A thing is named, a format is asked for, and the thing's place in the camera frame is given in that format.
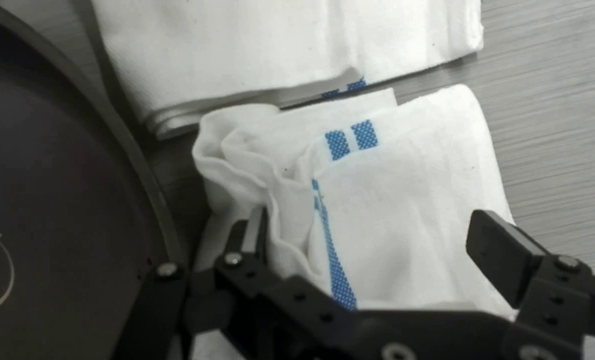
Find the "screw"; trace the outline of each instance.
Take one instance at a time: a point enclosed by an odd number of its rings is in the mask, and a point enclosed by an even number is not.
[[[177,265],[163,262],[157,267],[155,274],[157,274],[157,278],[171,278],[173,274],[177,274]]]
[[[229,269],[235,269],[241,265],[241,254],[237,252],[229,252],[223,257],[223,265],[229,267]]]
[[[415,352],[403,345],[387,345],[381,348],[381,360],[415,360]]]
[[[520,360],[556,360],[556,357],[552,357],[552,352],[526,345],[518,348],[518,358]]]
[[[578,270],[580,262],[572,257],[556,257],[556,267],[568,273]]]

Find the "black metal clamp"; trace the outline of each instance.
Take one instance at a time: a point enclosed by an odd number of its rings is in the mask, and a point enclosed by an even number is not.
[[[514,323],[484,313],[349,313],[303,278],[277,278],[259,252],[263,235],[265,217],[235,224],[225,254],[191,278],[161,278],[157,269],[113,360],[161,360],[173,333],[191,340],[205,330],[257,360],[578,360],[582,337],[595,337],[590,269],[548,254],[490,213],[472,213],[466,252],[518,308]]]

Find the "white fabric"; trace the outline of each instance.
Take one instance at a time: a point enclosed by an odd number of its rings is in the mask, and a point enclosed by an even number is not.
[[[379,109],[383,93],[371,97],[375,109],[355,116],[337,112],[349,103],[359,109],[365,97],[295,112],[239,107],[205,116],[193,159],[215,224],[225,231],[267,207],[271,269],[309,278],[349,308],[510,317],[464,254],[474,208],[512,220],[474,97],[452,87],[399,109]],[[347,155],[333,161],[329,134],[343,134]],[[225,346],[215,335],[197,345],[195,358]]]
[[[111,64],[157,136],[249,98],[301,105],[480,49],[478,0],[93,0]]]
[[[153,130],[263,91],[323,93],[357,78],[339,0],[93,7],[113,69]]]
[[[203,270],[213,265],[223,250],[229,224],[245,218],[255,207],[265,207],[267,189],[283,181],[277,173],[289,171],[291,163],[309,145],[295,141],[295,134],[317,138],[333,129],[335,122],[353,122],[395,107],[393,93],[381,91],[293,112],[279,112],[267,105],[247,105],[203,116],[193,147],[193,163],[205,181],[213,217],[205,226],[201,241],[203,257],[197,259],[195,269]],[[259,159],[255,155],[257,148],[271,159]],[[245,159],[243,163],[247,164],[235,166],[237,156]]]

